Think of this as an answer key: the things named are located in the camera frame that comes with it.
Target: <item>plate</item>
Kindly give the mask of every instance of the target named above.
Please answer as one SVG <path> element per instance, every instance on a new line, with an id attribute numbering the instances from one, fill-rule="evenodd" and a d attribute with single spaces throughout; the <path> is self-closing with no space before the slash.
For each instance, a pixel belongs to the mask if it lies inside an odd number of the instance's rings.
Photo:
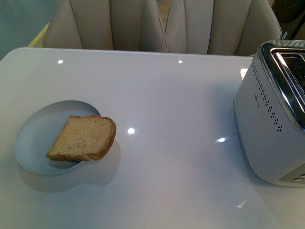
<path id="1" fill-rule="evenodd" d="M 61 101 L 48 105 L 31 116 L 18 132 L 14 154 L 24 169 L 40 175 L 56 175 L 70 171 L 83 162 L 52 161 L 46 156 L 70 115 L 100 115 L 90 104 Z"/>

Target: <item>white toaster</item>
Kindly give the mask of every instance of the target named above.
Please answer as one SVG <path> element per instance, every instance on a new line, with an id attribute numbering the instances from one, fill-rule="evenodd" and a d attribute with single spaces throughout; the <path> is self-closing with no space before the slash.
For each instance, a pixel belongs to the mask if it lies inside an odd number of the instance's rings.
<path id="1" fill-rule="evenodd" d="M 305 187 L 305 41 L 262 44 L 234 110 L 252 170 L 271 184 Z"/>

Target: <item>yellow object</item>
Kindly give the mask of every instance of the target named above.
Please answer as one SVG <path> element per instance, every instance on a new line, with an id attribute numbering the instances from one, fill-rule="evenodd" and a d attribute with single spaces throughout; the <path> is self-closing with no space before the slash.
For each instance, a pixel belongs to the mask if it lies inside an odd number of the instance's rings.
<path id="1" fill-rule="evenodd" d="M 49 26 L 49 23 L 40 31 L 40 33 L 34 38 L 34 40 L 32 40 L 32 42 L 29 44 L 28 47 L 33 47 L 37 41 L 44 35 L 44 33 L 46 32 L 47 28 Z"/>

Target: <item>bread crust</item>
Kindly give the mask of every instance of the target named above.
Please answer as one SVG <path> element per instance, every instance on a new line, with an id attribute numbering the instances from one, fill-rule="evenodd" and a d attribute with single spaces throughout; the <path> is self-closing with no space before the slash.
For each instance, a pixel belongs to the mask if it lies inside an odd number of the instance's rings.
<path id="1" fill-rule="evenodd" d="M 100 160 L 100 159 L 102 159 L 108 153 L 108 151 L 110 150 L 111 146 L 113 145 L 113 142 L 114 142 L 114 139 L 115 139 L 115 135 L 116 135 L 116 124 L 115 124 L 115 122 L 112 119 L 110 119 L 108 117 L 101 117 L 99 115 L 87 116 L 87 118 L 93 118 L 93 119 L 97 118 L 97 117 L 98 118 L 107 119 L 111 123 L 111 131 L 110 131 L 109 137 L 107 138 L 106 143 L 102 146 L 101 149 L 99 149 L 98 152 L 92 152 L 92 153 L 86 153 L 86 154 L 84 153 L 84 154 L 81 154 L 81 155 L 61 154 L 61 153 L 56 153 L 55 154 L 52 149 L 60 141 L 61 133 L 64 132 L 66 130 L 66 128 L 68 128 L 69 123 L 67 121 L 66 124 L 64 125 L 64 127 L 62 128 L 62 131 L 61 131 L 60 135 L 55 140 L 51 150 L 47 153 L 47 157 L 50 160 L 59 160 L 59 161 L 69 160 L 69 161 L 78 161 L 78 162 L 80 162 L 80 161 L 91 161 L 92 159 L 93 160 Z M 71 115 L 69 117 L 69 119 L 70 118 L 71 119 L 80 119 L 82 117 Z"/>

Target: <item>white table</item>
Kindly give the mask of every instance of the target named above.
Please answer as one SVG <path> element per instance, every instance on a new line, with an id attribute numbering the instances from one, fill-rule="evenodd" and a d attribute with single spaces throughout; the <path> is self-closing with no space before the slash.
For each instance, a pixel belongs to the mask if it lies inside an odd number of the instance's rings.
<path id="1" fill-rule="evenodd" d="M 239 145 L 233 98 L 251 60 L 11 52 L 0 62 L 0 228 L 305 228 L 305 189 L 263 182 Z M 115 142 L 100 161 L 32 174 L 15 160 L 14 139 L 32 114 L 64 100 L 111 117 Z"/>

